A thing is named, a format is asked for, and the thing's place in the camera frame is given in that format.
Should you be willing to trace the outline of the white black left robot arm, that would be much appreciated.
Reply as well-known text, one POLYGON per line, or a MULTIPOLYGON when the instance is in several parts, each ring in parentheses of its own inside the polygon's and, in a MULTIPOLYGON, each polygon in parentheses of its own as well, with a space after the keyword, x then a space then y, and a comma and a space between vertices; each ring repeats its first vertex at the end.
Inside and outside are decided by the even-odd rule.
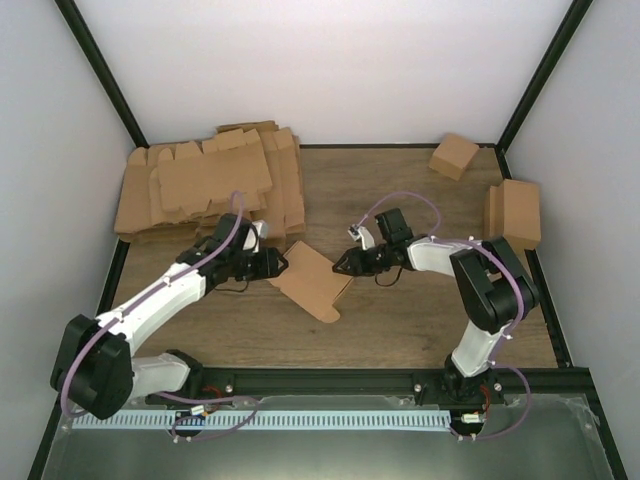
POLYGON ((50 380, 63 413, 104 420, 149 395, 196 402, 204 392, 200 362, 179 350, 143 358, 136 353, 177 313, 228 280, 249 284, 280 276, 289 263, 277 248, 263 245, 267 230, 263 221, 225 214, 212 234, 180 253, 130 300, 95 318, 70 320, 50 380))

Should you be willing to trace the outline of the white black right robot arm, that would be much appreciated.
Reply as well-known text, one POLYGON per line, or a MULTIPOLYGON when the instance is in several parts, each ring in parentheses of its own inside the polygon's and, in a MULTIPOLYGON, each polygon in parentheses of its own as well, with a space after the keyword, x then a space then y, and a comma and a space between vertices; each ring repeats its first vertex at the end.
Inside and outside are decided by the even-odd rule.
POLYGON ((444 240, 416 235, 398 208, 376 215, 375 221, 383 242, 376 244, 366 227, 351 226, 349 235, 359 245, 346 250, 332 271, 376 277, 397 267, 454 278, 468 324, 445 360, 442 383, 451 400, 468 402, 486 381, 498 346, 539 304, 535 283, 502 236, 444 240))

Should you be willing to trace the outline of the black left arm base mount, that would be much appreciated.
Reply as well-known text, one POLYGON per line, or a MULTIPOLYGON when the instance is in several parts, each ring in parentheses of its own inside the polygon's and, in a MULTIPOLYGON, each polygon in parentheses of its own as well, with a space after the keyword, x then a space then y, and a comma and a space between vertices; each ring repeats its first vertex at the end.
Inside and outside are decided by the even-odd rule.
MULTIPOLYGON (((236 379, 233 373, 214 372, 206 370, 196 383, 195 379, 190 379, 187 384, 171 395, 184 397, 191 400, 217 399, 231 396, 235 391, 236 379)), ((173 407, 192 407, 192 404, 184 403, 178 400, 172 400, 162 397, 158 394, 148 395, 144 398, 147 405, 169 406, 173 407)))

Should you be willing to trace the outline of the brown cardboard box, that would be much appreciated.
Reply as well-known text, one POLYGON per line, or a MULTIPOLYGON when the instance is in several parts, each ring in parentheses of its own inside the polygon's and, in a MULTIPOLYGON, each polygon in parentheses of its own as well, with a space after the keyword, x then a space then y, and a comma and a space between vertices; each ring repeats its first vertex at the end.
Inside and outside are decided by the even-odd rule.
POLYGON ((316 320, 326 324, 338 321, 335 303, 353 278, 335 273, 332 261, 303 241, 293 244, 284 258, 288 267, 269 283, 316 320))

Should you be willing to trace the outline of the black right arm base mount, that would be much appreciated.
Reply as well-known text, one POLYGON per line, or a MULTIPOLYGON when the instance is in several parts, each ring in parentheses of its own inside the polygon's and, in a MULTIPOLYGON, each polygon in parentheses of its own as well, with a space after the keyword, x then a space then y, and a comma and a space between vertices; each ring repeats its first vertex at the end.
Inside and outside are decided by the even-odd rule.
POLYGON ((420 370, 411 376, 415 402, 444 409, 480 407, 486 400, 485 394, 491 404, 502 404, 504 396, 494 388, 496 382, 491 370, 470 378, 446 369, 420 370))

